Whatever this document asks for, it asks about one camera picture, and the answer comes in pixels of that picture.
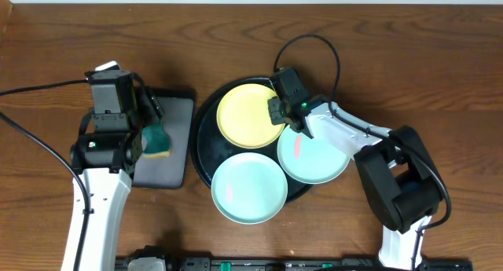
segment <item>green sponge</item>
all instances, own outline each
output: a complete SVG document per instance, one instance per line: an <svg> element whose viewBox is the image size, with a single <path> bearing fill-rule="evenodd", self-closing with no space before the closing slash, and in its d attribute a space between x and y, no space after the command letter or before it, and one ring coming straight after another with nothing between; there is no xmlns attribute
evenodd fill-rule
<svg viewBox="0 0 503 271"><path fill-rule="evenodd" d="M164 132L162 120L144 128L141 135L147 141L147 147L143 151L145 157L157 158L170 155L171 140Z"/></svg>

